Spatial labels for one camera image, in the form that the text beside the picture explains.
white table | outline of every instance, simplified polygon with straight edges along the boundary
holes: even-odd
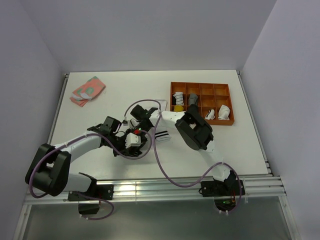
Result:
[[[97,76],[106,88],[98,98],[79,107],[69,99],[73,90]],[[193,71],[125,71],[70,73],[51,144],[66,142],[87,128],[103,123],[107,116],[120,121],[124,111],[141,99],[166,99],[170,110],[170,82],[228,84],[235,122],[232,126],[213,125],[216,147],[239,175],[268,174],[248,106],[235,70]],[[141,103],[156,107],[155,103]],[[157,145],[160,161],[171,177],[201,176],[214,161],[206,161],[197,151],[187,147],[178,131],[169,131],[171,141]],[[71,164],[71,173],[83,172],[99,180],[163,178],[151,149],[139,160],[113,157],[113,151],[101,147],[88,152]]]

cable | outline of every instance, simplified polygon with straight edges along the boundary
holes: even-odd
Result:
[[[124,133],[124,135],[126,135],[124,131],[117,131],[114,135],[117,135],[118,133]]]
[[[126,117],[129,109],[130,109],[133,105],[135,105],[135,104],[137,104],[137,103],[141,103],[141,102],[155,102],[155,103],[157,103],[157,104],[159,105],[159,110],[160,110],[160,112],[161,112],[161,103],[160,103],[160,102],[158,102],[157,100],[153,100],[153,99],[143,99],[143,100],[135,101],[134,103],[132,103],[132,104],[125,110],[125,112],[124,112],[124,117]]]
[[[175,186],[177,186],[177,187],[180,187],[180,188],[190,188],[190,187],[195,186],[196,184],[198,184],[202,179],[204,179],[205,176],[206,176],[213,168],[215,168],[216,166],[218,166],[218,165],[225,165],[225,166],[227,166],[229,169],[231,169],[231,170],[234,172],[235,176],[237,177],[237,181],[238,181],[238,184],[239,184],[239,200],[238,200],[238,202],[240,202],[241,197],[242,197],[242,190],[241,190],[240,178],[239,178],[238,174],[236,173],[236,171],[235,171],[229,164],[227,164],[227,163],[225,163],[225,162],[221,162],[221,161],[220,161],[220,162],[215,163],[215,164],[212,165],[197,181],[195,181],[195,182],[193,182],[193,183],[190,183],[190,184],[187,184],[187,185],[179,184],[179,183],[173,181],[173,180],[167,175],[167,173],[165,172],[164,168],[162,167],[162,165],[161,165],[161,163],[160,163],[159,156],[158,156],[158,153],[157,153],[157,147],[156,147],[156,136],[155,136],[155,132],[156,132],[157,126],[158,126],[161,118],[162,118],[162,114],[161,114],[161,111],[160,111],[160,112],[159,112],[159,118],[158,118],[158,120],[156,121],[155,126],[154,126],[154,133],[153,133],[152,141],[153,141],[153,150],[154,150],[154,155],[155,155],[156,162],[157,162],[157,164],[158,164],[158,166],[159,166],[162,174],[165,176],[165,178],[166,178],[170,183],[172,183],[173,185],[175,185]],[[234,211],[234,210],[238,207],[238,205],[239,205],[239,204],[236,204],[235,207],[234,207],[231,211],[229,211],[229,213],[231,213],[232,211]]]
[[[86,196],[86,195],[83,195],[81,192],[76,192],[76,194],[78,194],[79,196],[85,198],[85,199],[89,199],[89,200],[97,200],[99,202],[104,202],[106,204],[109,204],[111,206],[111,211],[105,215],[105,216],[102,216],[102,217],[88,217],[86,215],[81,215],[81,217],[87,219],[87,220],[102,220],[102,219],[106,219],[107,217],[111,216],[111,214],[114,212],[115,210],[115,205],[108,201],[108,200],[104,200],[104,199],[101,199],[101,198],[95,198],[95,197],[91,197],[91,196]]]
[[[138,124],[140,123],[140,121],[134,119],[134,118],[131,118],[129,121],[131,123],[131,125],[135,128],[136,126],[132,123],[132,120],[135,120]]]
[[[141,132],[144,132],[145,134],[147,134],[149,136],[150,139],[152,139],[150,133],[148,133],[147,131],[145,130],[140,130]],[[78,141],[82,140],[82,139],[85,139],[86,137],[90,137],[90,136],[98,136],[102,139],[104,139],[109,145],[110,147],[117,153],[119,154],[120,156],[126,158],[126,159],[130,159],[130,160],[138,160],[138,159],[141,159],[143,158],[145,155],[148,154],[148,152],[150,151],[151,149],[151,146],[152,146],[152,141],[150,142],[149,144],[149,147],[148,149],[146,150],[146,152],[144,154],[142,154],[141,156],[138,156],[138,157],[132,157],[132,156],[125,156],[123,155],[121,152],[119,152],[116,147],[110,142],[110,140],[108,138],[106,138],[105,136],[99,134],[99,133],[89,133],[87,134],[86,136],[83,135],[83,136],[79,136],[71,141],[69,141],[68,143],[66,143],[66,145],[71,145],[71,144],[74,144],[74,143],[77,143]],[[36,164],[36,166],[34,167],[32,173],[31,173],[31,176],[30,176],[30,180],[29,180],[29,191],[30,191],[30,194],[32,195],[32,197],[36,198],[36,199],[40,199],[40,198],[43,198],[44,196],[47,195],[47,193],[44,193],[42,195],[36,195],[34,193],[34,189],[33,189],[33,181],[34,181],[34,178],[35,178],[35,175],[36,175],[36,172],[39,170],[41,164],[49,157],[51,156],[52,154],[54,154],[55,152],[59,151],[59,150],[62,150],[66,147],[66,145],[62,145],[56,149],[54,149],[53,151],[47,153],[46,155],[43,156],[43,158],[41,158],[41,160]]]

gray wall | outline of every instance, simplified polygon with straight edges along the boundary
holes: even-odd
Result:
[[[320,236],[320,1],[278,0],[242,79],[302,239]]]
[[[276,0],[20,0],[66,72],[242,69]]]
[[[62,74],[17,0],[1,0],[0,33],[0,238],[7,240],[20,215],[25,174],[48,138]]]

pink cloth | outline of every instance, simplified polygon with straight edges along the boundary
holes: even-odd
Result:
[[[106,87],[96,76],[89,79],[85,84],[72,92],[70,100],[80,107],[83,107],[89,100],[94,99]]]

orange sorting tray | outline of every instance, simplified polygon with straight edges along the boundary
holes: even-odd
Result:
[[[231,126],[235,122],[234,111],[232,109],[231,97],[228,84],[216,83],[196,83],[196,82],[171,82],[170,105],[171,111],[174,110],[172,97],[176,92],[183,92],[183,108],[186,111],[189,107],[188,99],[190,94],[198,96],[198,110],[200,115],[205,118],[209,110],[214,109],[215,119],[206,120],[210,125]],[[229,120],[219,120],[218,112],[222,105],[230,108]]]

